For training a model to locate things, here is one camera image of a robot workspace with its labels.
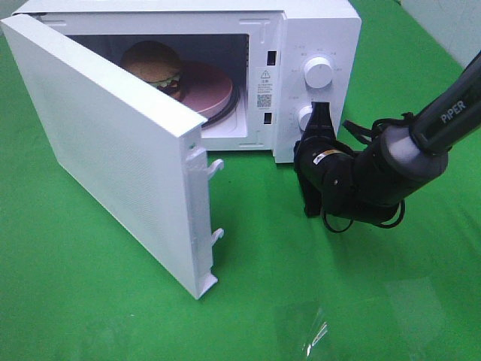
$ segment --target green tablecloth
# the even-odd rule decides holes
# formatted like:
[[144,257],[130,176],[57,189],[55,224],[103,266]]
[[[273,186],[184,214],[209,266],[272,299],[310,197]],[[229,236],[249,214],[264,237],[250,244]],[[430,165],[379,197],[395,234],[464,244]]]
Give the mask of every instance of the green tablecloth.
[[[344,118],[417,112],[457,78],[396,2],[353,4]],[[331,359],[481,359],[481,132],[409,197],[398,228],[342,235],[304,216],[291,165],[211,154],[225,160],[211,181],[225,237],[219,283],[195,301],[57,164],[5,38],[0,51],[1,360],[288,360],[322,325],[313,353]]]

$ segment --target microwave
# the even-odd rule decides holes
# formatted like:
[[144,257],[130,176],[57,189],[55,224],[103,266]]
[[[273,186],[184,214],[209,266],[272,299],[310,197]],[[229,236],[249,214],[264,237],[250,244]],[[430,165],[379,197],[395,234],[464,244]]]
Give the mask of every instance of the microwave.
[[[31,0],[2,20],[59,164],[196,299],[224,233],[207,151],[291,162],[311,102],[337,130],[360,27],[346,0]],[[174,51],[160,84],[184,98],[123,65],[138,44]]]

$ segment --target white knob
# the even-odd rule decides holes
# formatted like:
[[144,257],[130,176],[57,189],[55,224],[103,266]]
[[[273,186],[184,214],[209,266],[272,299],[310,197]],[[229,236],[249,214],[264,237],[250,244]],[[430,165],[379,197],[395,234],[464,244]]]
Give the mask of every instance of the white knob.
[[304,79],[312,88],[323,88],[332,82],[332,66],[329,60],[317,56],[304,65]]
[[307,123],[309,123],[310,115],[313,113],[313,107],[310,105],[303,107],[298,114],[299,127],[302,131],[306,130]]

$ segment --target open microwave door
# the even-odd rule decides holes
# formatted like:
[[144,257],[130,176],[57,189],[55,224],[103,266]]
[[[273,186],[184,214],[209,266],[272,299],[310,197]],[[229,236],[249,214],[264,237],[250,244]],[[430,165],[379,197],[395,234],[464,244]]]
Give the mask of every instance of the open microwave door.
[[205,119],[28,15],[2,28],[60,165],[198,299],[216,282],[208,180],[222,164],[207,167]]

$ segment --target black robotic arm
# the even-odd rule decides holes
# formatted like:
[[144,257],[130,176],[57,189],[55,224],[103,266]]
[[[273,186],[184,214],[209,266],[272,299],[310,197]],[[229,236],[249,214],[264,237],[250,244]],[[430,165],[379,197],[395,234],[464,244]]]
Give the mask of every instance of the black robotic arm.
[[[381,119],[371,129],[344,126],[367,147],[355,152],[335,138],[329,103],[314,102],[306,130],[295,145],[294,165],[308,217],[327,214],[397,226],[404,198],[439,177],[454,143],[481,125],[481,53],[459,79],[417,115]],[[397,220],[385,224],[399,210]]]

